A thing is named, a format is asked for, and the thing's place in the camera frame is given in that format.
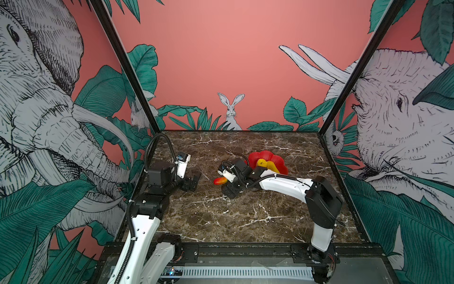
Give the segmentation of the yellow fake lemon fruit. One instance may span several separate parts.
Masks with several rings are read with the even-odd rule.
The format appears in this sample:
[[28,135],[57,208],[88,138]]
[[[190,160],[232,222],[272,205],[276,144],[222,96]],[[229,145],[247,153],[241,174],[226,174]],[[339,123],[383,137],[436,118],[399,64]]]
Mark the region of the yellow fake lemon fruit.
[[266,168],[269,169],[269,170],[272,170],[275,173],[280,173],[280,171],[277,168],[277,166],[275,165],[275,163],[273,161],[271,161],[271,160],[267,161]]

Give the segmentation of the yellow fake bell pepper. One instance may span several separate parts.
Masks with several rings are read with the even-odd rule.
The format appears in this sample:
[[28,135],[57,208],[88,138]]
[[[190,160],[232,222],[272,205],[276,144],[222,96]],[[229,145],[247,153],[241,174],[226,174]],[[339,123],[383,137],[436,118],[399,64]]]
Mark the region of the yellow fake bell pepper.
[[266,159],[258,159],[257,166],[262,168],[268,168],[268,161]]

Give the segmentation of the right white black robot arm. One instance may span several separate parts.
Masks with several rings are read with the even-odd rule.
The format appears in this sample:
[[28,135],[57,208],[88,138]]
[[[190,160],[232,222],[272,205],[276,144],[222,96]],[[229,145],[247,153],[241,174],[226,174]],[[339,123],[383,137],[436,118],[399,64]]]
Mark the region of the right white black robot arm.
[[296,178],[261,166],[252,168],[240,158],[221,162],[218,173],[227,180],[222,185],[222,193],[229,198],[235,198],[246,189],[261,189],[278,192],[306,204],[313,222],[312,238],[307,249],[310,258],[315,263],[336,263],[332,237],[343,200],[326,178]]

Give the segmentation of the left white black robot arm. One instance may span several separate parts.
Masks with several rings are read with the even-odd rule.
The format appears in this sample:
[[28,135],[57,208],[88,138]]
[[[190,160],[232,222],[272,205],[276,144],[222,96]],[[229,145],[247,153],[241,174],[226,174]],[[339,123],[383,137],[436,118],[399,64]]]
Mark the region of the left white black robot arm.
[[147,257],[153,237],[177,189],[193,191],[200,175],[185,177],[190,156],[178,156],[174,163],[159,161],[148,169],[144,192],[129,202],[128,239],[108,280],[109,284],[156,284],[166,266],[183,256],[181,237],[165,234]]

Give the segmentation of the red-yellow fake mango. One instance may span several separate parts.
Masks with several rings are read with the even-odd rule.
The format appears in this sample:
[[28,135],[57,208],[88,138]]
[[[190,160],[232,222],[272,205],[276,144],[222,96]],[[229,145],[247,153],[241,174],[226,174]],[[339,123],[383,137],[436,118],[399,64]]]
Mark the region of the red-yellow fake mango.
[[228,179],[225,177],[218,177],[214,180],[214,185],[224,185],[228,182]]

